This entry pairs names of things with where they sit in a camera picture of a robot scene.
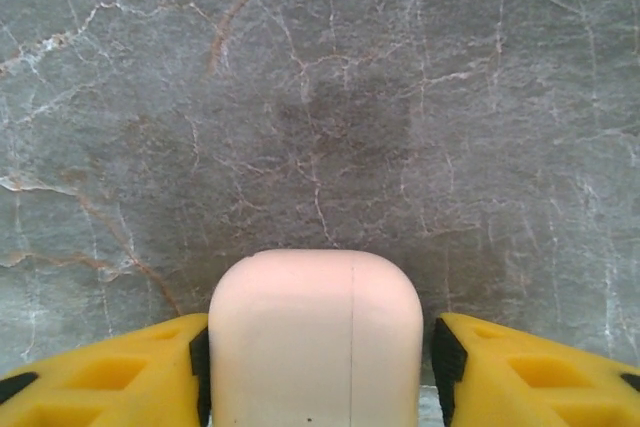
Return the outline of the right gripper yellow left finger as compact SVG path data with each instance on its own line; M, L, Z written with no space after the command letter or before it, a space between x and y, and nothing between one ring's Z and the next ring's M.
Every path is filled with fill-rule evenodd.
M0 427L208 427L208 316L189 314L21 366Z

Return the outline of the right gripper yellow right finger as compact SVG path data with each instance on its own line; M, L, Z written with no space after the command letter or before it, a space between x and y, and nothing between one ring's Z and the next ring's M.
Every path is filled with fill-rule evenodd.
M640 427L640 368L464 314L436 318L445 427Z

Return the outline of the pink earbud charging case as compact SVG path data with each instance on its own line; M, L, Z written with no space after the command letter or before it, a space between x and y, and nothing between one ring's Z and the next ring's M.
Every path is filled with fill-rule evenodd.
M209 307L213 427L418 427L423 328L413 284L383 257L246 257Z

